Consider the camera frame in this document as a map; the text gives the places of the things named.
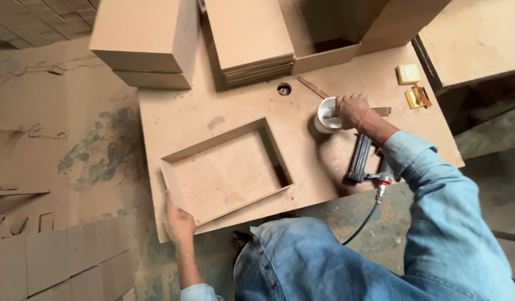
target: shirt sleeve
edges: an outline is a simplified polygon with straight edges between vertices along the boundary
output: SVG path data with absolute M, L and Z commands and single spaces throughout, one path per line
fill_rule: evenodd
M 224 298 L 216 296 L 214 289 L 205 283 L 194 284 L 184 288 L 181 290 L 179 299 L 181 301 L 224 301 Z
M 382 147 L 391 168 L 414 192 L 405 279 L 422 277 L 473 298 L 515 300 L 508 260 L 481 216 L 478 186 L 436 151 L 404 131 Z

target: drilled hole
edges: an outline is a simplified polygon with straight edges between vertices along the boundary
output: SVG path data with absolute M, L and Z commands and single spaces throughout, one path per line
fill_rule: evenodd
M 292 89 L 293 88 L 291 88 L 291 85 L 289 85 L 286 82 L 282 82 L 278 85 L 278 94 L 282 96 L 288 96 L 291 93 Z

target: hand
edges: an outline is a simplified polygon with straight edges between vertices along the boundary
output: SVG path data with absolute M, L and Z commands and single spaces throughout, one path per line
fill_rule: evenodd
M 163 219 L 163 227 L 176 248 L 193 244 L 196 223 L 194 217 L 172 202 L 170 191 L 167 190 L 167 211 Z
M 355 127 L 360 119 L 371 109 L 367 97 L 359 94 L 340 95 L 335 98 L 337 116 L 345 129 Z

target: nail gun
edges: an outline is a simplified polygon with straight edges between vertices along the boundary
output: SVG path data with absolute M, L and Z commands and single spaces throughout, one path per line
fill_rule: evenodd
M 367 135 L 359 133 L 360 136 L 356 142 L 354 156 L 348 168 L 346 178 L 355 184 L 362 183 L 365 180 L 374 180 L 377 185 L 376 202 L 380 204 L 384 197 L 386 186 L 393 181 L 393 170 L 383 159 L 379 174 L 370 174 L 365 172 L 365 164 L 367 163 L 368 152 L 371 148 L 372 140 Z

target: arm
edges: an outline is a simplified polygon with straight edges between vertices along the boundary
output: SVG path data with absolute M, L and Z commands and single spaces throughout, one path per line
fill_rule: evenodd
M 366 101 L 344 100 L 340 116 L 382 147 L 414 192 L 404 279 L 421 289 L 438 282 L 473 298 L 515 300 L 508 261 L 481 216 L 477 185 L 442 160 L 430 142 L 375 113 L 364 115 L 368 104 L 359 102 Z
M 163 226 L 175 246 L 178 262 L 181 300 L 221 300 L 214 295 L 214 289 L 206 284 L 194 258 L 194 230 L 196 224 L 189 213 L 176 207 L 167 191 L 167 212 Z

